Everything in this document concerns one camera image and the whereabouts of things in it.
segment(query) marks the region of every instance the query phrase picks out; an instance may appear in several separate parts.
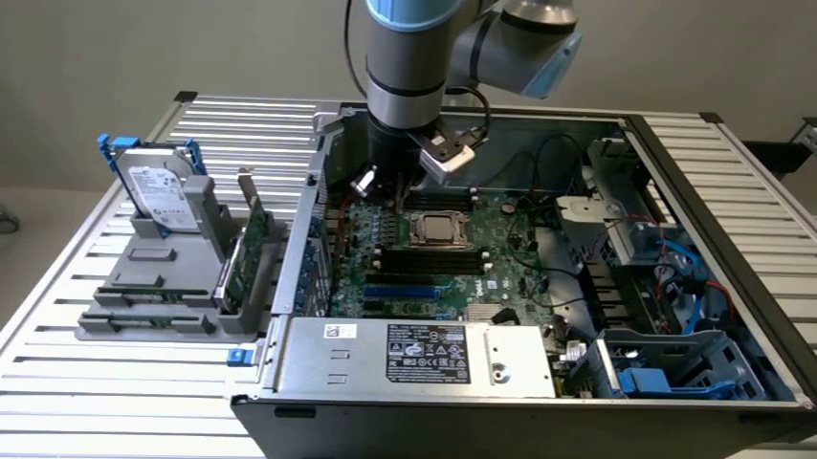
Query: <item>motherboard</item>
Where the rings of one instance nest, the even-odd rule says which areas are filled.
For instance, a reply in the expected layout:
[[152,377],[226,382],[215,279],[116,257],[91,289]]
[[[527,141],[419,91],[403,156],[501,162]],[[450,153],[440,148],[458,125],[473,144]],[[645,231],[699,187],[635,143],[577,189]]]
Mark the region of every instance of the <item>motherboard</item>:
[[538,270],[535,217],[501,192],[411,194],[402,211],[355,202],[335,218],[330,315],[550,321],[549,279]]

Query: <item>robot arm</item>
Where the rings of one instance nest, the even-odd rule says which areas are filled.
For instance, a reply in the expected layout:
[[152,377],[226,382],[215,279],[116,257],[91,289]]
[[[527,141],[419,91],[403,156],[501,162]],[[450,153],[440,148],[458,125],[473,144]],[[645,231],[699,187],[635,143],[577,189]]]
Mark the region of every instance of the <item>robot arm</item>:
[[439,113],[447,88],[483,83],[546,98],[581,43],[571,0],[366,0],[370,167],[352,183],[384,204],[427,173],[436,182],[475,156],[487,132],[454,134]]

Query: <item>blue pcie slot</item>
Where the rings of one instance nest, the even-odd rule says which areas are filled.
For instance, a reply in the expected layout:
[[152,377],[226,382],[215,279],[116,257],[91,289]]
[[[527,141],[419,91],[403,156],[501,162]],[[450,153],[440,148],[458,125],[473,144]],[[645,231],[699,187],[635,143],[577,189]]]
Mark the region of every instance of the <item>blue pcie slot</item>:
[[434,287],[366,287],[363,290],[364,297],[374,298],[436,298],[436,289]]

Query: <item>gray wall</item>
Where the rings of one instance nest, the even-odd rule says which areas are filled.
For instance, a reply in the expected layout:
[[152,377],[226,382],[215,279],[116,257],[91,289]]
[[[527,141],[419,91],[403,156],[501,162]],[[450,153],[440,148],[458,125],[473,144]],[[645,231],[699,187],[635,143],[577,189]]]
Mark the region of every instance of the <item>gray wall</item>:
[[[817,113],[813,0],[574,3],[586,39],[547,105],[717,111],[769,140]],[[342,10],[340,0],[0,0],[0,184],[107,187],[96,135],[147,134],[180,89],[354,98]]]

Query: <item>aluminum slatted table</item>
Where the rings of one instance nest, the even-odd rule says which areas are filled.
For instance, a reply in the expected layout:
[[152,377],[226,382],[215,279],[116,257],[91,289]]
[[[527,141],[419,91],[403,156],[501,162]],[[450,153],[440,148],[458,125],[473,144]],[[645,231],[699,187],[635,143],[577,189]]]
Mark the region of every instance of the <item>aluminum slatted table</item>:
[[[148,140],[199,140],[219,201],[238,215],[247,206],[235,176],[252,167],[264,207],[291,221],[322,103],[199,96],[172,105]],[[813,219],[725,126],[697,115],[642,115],[817,348]],[[224,365],[234,345],[73,338],[79,314],[128,243],[131,213],[115,185],[0,332],[0,456],[262,457],[223,398],[231,382],[254,372]],[[809,440],[735,457],[817,457],[812,449]]]

